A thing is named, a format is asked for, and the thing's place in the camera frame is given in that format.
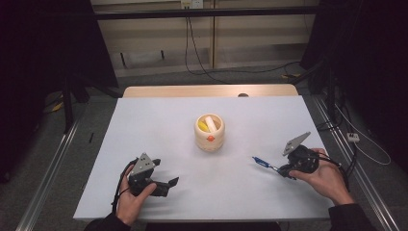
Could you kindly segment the blue pen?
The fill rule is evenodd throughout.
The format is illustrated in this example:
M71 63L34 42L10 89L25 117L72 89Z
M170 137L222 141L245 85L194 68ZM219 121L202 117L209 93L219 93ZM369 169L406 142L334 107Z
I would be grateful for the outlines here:
M270 163L258 158L258 157L252 157L252 159L255 161L256 164L266 167L266 168L272 168L275 171L278 171L278 167L272 166Z

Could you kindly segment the white wall outlet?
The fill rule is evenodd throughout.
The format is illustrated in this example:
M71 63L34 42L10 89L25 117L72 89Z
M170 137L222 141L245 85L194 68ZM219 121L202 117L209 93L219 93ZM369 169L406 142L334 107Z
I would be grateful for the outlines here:
M203 9L203 0L180 0L181 8L184 10L188 9Z

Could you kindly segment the person's left hand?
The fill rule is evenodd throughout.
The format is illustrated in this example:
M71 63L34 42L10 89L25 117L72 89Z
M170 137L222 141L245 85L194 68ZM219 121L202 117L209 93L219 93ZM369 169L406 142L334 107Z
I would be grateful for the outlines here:
M127 175L130 173L133 167L133 165L130 165L126 169L122 178L115 213L116 216L128 226L132 226L136 222L145 199L152 194L157 187L155 183L152 183L148 185L138 196L131 194Z

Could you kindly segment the cream ringed pen holder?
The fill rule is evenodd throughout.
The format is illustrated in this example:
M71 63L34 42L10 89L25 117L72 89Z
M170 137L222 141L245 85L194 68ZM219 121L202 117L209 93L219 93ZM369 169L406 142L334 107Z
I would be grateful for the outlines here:
M217 127L217 130L214 133L203 132L198 127L199 121L203 121L206 124L205 118L207 116L210 116L213 119ZM194 124L194 135L195 143L200 149L207 152L215 152L223 146L225 136L225 123L218 115L214 114L202 115L196 120Z

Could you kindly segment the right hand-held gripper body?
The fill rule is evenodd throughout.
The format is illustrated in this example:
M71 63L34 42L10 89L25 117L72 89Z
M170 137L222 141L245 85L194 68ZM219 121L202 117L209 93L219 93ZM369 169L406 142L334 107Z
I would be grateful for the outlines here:
M288 158L289 169L295 169L302 172L314 172L318 169L319 154L302 145L310 135L310 132L306 132L286 143L283 156Z

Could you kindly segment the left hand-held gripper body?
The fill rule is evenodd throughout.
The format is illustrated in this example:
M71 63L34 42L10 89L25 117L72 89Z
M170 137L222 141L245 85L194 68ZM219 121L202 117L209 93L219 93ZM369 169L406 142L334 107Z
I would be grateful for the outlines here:
M151 175L156 167L152 161L146 153L142 153L128 174L128 183L132 195L139 195L152 183Z

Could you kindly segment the black horizontal bar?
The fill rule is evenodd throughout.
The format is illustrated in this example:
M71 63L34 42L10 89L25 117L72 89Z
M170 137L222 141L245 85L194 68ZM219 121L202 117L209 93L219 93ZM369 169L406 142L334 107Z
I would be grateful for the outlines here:
M315 14L319 6L239 9L198 9L169 11L102 12L93 16L98 20L150 19L177 17L252 16L252 15L296 15Z

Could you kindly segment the person's right hand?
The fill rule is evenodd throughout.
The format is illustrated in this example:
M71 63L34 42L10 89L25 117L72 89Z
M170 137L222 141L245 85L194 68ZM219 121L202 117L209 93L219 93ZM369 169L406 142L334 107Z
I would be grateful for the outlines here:
M290 176L308 183L317 193L329 198L335 206L353 204L340 170L332 163L319 161L313 173L292 170Z

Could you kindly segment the black metal stand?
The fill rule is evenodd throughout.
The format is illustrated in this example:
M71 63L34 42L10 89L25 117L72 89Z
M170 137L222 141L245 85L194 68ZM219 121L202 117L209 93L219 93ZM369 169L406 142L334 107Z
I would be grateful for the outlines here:
M64 117L65 117L65 128L64 132L67 134L68 131L73 127L74 124L74 114L72 109L71 96L79 103L88 103L90 96L87 92L87 87L93 87L112 98L120 98L123 96L122 93L111 90L109 87L103 86L95 80L91 80L89 77L80 74L74 74L73 76L64 76L64 86L63 86L63 103L64 103Z
M335 113L335 74L329 61L323 60L312 66L302 74L302 78L308 82L310 93L322 93L326 90L327 114L332 122L336 122Z

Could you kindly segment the aluminium floor rail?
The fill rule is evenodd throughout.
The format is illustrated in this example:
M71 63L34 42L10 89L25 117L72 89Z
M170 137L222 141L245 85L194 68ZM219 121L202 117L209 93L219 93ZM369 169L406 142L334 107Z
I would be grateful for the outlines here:
M74 121L72 125L65 131L58 149L56 150L51 161L51 164L42 177L38 189L32 197L15 231L33 231L33 228L37 223L44 203L48 195L50 194L51 188L56 180L61 165L64 162L64 158L68 152L69 146L71 145L72 140L76 134L78 123L78 120Z
M326 112L327 107L325 106L324 101L316 97L313 98L313 101L315 102L315 105L319 109L319 113L321 117L324 119L324 121L333 127L333 123L331 122L329 115ZM334 141L336 142L337 146L340 148L341 153L345 158L346 162L350 164L352 162L353 154L352 145L346 141L346 138L342 134L340 128L333 127L332 129L330 129L330 134L333 137ZM358 162L355 162L354 164L354 170L352 175L357 181L365 198L368 200L368 203L370 204L373 212L375 213L384 231L400 231L400 228L395 222L391 210L386 205L382 196L370 181L369 176L366 174L363 167Z

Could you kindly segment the dark curtain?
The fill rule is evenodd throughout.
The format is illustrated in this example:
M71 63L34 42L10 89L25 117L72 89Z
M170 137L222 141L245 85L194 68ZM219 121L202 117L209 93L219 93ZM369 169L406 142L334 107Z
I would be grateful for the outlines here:
M25 151L45 97L70 83L118 86L90 0L0 0L0 183Z
M392 159L408 170L408 0L319 0L300 65L336 45L332 70Z

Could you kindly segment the white rectangular eraser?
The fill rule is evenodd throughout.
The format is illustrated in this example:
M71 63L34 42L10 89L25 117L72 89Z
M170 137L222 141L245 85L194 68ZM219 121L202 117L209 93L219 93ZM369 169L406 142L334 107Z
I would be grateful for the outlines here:
M217 130L217 127L216 127L213 119L210 116L207 116L205 118L205 121L206 121L206 124L207 124L207 127L208 127L209 131L211 133L214 133Z

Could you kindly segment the white table cover sheet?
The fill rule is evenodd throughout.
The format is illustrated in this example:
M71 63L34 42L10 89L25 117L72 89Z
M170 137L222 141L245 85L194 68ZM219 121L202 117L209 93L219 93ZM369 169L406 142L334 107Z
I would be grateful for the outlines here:
M225 123L223 146L215 152L195 143L194 124L205 114L218 115ZM287 162L287 141L306 132L311 133L306 146L322 145L300 96L122 98L74 217L106 216L120 173L146 153L161 160L154 180L179 180L166 197L146 200L142 220L326 219L330 200L252 159L280 167Z

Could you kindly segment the light wooden table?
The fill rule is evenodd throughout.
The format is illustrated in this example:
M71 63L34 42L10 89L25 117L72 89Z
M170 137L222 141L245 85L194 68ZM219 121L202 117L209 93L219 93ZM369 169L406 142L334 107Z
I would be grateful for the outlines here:
M264 85L196 85L196 86L147 86L129 87L124 98L130 97L248 97L296 96L290 84Z

